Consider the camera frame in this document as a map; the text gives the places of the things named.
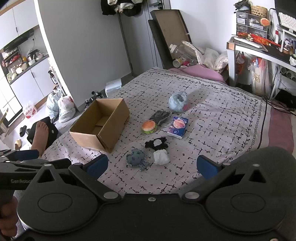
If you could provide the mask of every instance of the patterned blanket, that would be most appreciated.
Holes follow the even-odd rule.
[[[141,132],[141,124],[155,111],[168,111],[171,94],[185,91],[190,108],[182,117],[189,119],[182,140],[168,137],[169,120],[150,135]],[[231,162],[240,155],[268,146],[270,106],[260,98],[219,82],[153,68],[118,90],[113,98],[124,98],[131,112],[113,152],[107,153],[108,170],[99,178],[121,195],[125,193],[174,193],[197,179],[196,159],[205,155],[217,163]],[[166,137],[170,163],[153,164],[153,150],[146,141]],[[126,155],[134,148],[145,150],[150,165],[144,170],[127,165]],[[43,159],[69,158],[86,163],[100,152],[76,144],[69,132],[62,135]]]

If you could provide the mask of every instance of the human hand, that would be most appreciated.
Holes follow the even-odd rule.
[[[13,196],[12,200],[3,205],[0,208],[1,218],[0,218],[0,230],[3,235],[8,237],[14,237],[17,235],[17,226],[18,221],[17,216],[17,199]]]

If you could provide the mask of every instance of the black shoe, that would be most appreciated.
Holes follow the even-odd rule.
[[[26,130],[27,135],[29,135],[30,131],[31,131],[31,129]]]
[[[26,134],[27,126],[23,126],[20,128],[20,137],[23,137]]]

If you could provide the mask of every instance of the wicker basket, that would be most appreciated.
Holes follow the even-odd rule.
[[[268,12],[267,8],[264,8],[261,6],[251,6],[251,9],[252,9],[253,15],[256,15],[262,18],[267,18],[267,12]]]

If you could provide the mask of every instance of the screw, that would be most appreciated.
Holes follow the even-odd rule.
[[[188,192],[185,194],[185,198],[187,199],[198,199],[200,195],[196,192]]]
[[[156,201],[156,198],[155,197],[150,197],[150,198],[148,198],[148,201],[155,202]]]
[[[118,197],[118,193],[116,192],[106,192],[104,194],[104,198],[107,198],[107,199],[115,199]]]

